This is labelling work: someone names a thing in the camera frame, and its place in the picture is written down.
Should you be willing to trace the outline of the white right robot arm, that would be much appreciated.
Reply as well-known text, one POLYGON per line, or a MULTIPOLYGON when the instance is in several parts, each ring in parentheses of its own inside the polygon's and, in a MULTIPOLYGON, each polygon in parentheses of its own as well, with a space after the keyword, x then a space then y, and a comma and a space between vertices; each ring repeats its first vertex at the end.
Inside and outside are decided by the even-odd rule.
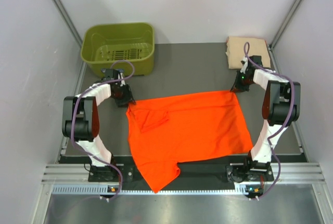
POLYGON ((261 56, 244 57, 237 71, 233 93, 249 91, 252 84, 265 90, 262 105, 263 127, 256 144, 249 151, 243 168, 234 168, 230 179, 258 180, 269 174, 272 154, 283 134, 300 115, 301 85, 291 82, 273 70, 262 66, 261 56))

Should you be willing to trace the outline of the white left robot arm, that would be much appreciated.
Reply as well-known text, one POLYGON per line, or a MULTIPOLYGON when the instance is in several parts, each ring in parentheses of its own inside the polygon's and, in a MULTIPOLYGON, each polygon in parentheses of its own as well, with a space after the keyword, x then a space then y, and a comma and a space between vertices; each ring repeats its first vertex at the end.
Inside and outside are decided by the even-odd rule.
POLYGON ((100 135, 98 106, 112 98, 118 108, 135 103, 122 69, 105 69, 101 80, 83 93, 65 97, 62 113, 62 134, 70 138, 91 159, 89 173, 97 180, 111 181, 118 175, 113 154, 100 135))

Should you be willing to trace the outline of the orange t shirt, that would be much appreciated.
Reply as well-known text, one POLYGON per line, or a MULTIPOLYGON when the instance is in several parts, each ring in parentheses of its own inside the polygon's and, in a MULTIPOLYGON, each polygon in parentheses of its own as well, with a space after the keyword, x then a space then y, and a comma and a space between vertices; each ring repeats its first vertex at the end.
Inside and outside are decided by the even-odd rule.
POLYGON ((179 163, 253 147, 237 96, 227 90, 139 100, 126 116, 132 157, 154 193, 176 178, 179 163))

